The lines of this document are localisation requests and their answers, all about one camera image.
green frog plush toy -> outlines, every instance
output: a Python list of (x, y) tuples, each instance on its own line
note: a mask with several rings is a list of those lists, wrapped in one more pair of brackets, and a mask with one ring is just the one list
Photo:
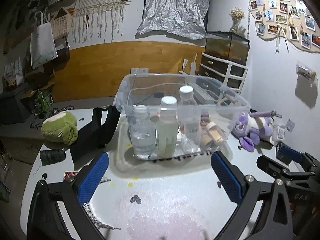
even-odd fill
[(78, 138), (77, 119), (68, 111), (61, 112), (44, 120), (41, 132), (50, 142), (63, 142), (70, 146)]

heart pattern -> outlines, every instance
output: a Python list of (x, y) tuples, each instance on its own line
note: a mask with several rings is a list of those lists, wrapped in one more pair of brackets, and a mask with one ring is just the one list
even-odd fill
[(141, 204), (141, 198), (136, 194), (130, 199), (130, 202), (131, 202), (131, 204), (136, 202), (137, 204), (140, 205)]

clear plastic storage bin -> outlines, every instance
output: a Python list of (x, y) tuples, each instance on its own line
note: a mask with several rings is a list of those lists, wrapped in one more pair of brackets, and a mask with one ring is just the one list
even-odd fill
[[(179, 89), (185, 85), (193, 87), (194, 99), (198, 106), (179, 105)], [(161, 99), (164, 96), (175, 97), (178, 105), (161, 106)], [(191, 107), (196, 108), (196, 111), (190, 111)], [(180, 116), (184, 112), (201, 113), (199, 117), (201, 140), (196, 152), (216, 151), (230, 134), (239, 116), (243, 112), (249, 112), (250, 105), (229, 87), (210, 77), (148, 73), (130, 74), (124, 77), (116, 96), (116, 108), (119, 112), (125, 112), (136, 157), (154, 160), (190, 155), (181, 147), (186, 135), (178, 114), (176, 118), (179, 126), (172, 126), (170, 123), (170, 127), (178, 129), (175, 150), (167, 151), (165, 155), (164, 149), (159, 151), (157, 145), (159, 131), (165, 130), (170, 133), (172, 131), (172, 128), (163, 129), (163, 126), (157, 129), (160, 115), (172, 116), (173, 113), (174, 116), (174, 111), (178, 113), (178, 108)]]

wooden wall panel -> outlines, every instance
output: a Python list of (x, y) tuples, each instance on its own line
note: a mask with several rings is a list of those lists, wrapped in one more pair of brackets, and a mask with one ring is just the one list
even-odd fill
[(178, 73), (183, 59), (190, 64), (204, 47), (159, 41), (125, 41), (92, 45), (70, 51), (70, 60), (56, 71), (53, 100), (62, 102), (114, 96), (131, 68), (148, 68), (152, 73)]

small bottle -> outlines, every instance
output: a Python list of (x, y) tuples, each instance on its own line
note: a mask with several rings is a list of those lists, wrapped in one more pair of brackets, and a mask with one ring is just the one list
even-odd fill
[(156, 123), (157, 155), (163, 158), (169, 158), (174, 155), (179, 131), (177, 100), (175, 97), (165, 96), (161, 99), (160, 105), (160, 116)]
[(272, 140), (276, 145), (278, 142), (284, 141), (285, 125), (283, 124), (282, 119), (277, 117), (274, 117), (274, 119)]
[(201, 137), (201, 110), (193, 98), (193, 88), (182, 86), (179, 89), (180, 103), (178, 119), (181, 131), (181, 147), (184, 153), (199, 151)]
[(135, 123), (131, 127), (131, 142), (136, 155), (149, 155), (156, 149), (156, 129), (148, 116), (148, 108), (134, 108)]

